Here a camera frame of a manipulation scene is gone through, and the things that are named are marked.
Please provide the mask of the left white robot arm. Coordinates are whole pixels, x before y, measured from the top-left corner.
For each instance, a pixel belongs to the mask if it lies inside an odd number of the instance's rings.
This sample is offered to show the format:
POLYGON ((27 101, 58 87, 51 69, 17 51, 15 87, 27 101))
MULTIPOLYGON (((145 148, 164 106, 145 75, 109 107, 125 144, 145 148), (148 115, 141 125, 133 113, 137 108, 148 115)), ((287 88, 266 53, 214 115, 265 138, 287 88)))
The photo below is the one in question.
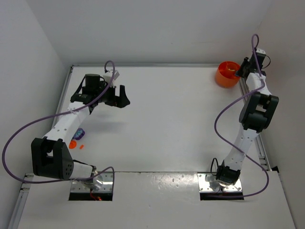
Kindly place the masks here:
POLYGON ((117 70, 108 71, 103 76, 86 74, 75 93, 71 96, 67 114, 62 115, 56 125, 31 143, 32 167, 34 175, 59 180, 90 178, 95 166, 74 160, 69 152, 71 140, 75 139, 82 122, 94 108, 104 103, 108 106, 124 108, 130 104, 125 87, 120 85, 116 95, 114 81, 117 70))

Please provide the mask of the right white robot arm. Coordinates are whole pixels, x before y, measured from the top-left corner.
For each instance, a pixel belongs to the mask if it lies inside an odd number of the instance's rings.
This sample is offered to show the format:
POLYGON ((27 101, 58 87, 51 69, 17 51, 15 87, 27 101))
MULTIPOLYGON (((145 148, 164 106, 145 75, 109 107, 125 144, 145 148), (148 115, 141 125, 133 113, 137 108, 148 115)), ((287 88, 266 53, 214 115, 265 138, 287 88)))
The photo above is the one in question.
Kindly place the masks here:
POLYGON ((266 53, 255 49, 251 58, 245 58, 237 76, 245 79, 250 95, 239 116, 240 129, 228 156, 217 168, 216 180, 222 185, 234 185, 241 173, 242 164, 254 139, 271 123, 279 97, 270 93, 262 71, 266 53))

